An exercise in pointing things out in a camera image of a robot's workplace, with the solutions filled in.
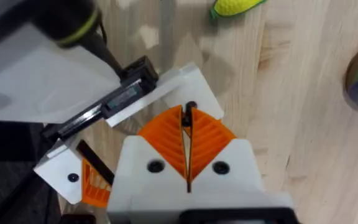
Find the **yellow toy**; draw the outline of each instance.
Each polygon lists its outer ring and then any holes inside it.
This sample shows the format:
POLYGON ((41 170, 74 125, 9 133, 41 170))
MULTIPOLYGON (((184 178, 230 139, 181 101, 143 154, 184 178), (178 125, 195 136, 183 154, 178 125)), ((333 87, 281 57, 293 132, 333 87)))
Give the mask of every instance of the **yellow toy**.
POLYGON ((211 20, 219 17, 232 17, 262 4, 266 0, 217 0, 209 11, 211 20))

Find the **black screw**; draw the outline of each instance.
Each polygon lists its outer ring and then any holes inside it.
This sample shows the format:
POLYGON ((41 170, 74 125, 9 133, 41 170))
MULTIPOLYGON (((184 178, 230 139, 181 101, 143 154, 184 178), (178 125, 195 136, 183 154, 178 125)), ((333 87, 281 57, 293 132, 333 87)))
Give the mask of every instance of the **black screw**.
POLYGON ((69 175, 67 176, 68 181, 73 182, 73 183, 74 183, 74 182, 77 182, 79 178, 80 178, 80 177, 78 176, 78 174, 74 174, 74 173, 69 174, 69 175))
POLYGON ((147 170, 151 173, 159 173, 164 170, 165 164, 164 161, 161 160, 153 160, 147 164, 147 170))
POLYGON ((212 165, 212 168, 214 169, 214 172, 219 174, 219 175, 225 175, 225 174, 228 174, 229 171, 230 171, 230 167, 229 167, 229 164, 223 162, 223 161, 218 161, 218 162, 215 162, 213 165, 212 165))

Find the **orange plastic part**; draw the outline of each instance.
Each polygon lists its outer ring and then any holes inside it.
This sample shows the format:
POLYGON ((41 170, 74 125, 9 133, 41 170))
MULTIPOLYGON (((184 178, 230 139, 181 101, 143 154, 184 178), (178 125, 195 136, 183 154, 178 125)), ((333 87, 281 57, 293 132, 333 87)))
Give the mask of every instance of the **orange plastic part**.
POLYGON ((189 178, 196 176, 226 147, 235 135, 220 120, 196 109, 191 109, 191 151, 189 178))
POLYGON ((99 172, 86 160, 82 160, 82 202, 106 208, 111 186, 99 172))
POLYGON ((146 139, 187 180, 181 118, 181 105, 170 108, 147 123, 138 135, 146 139))

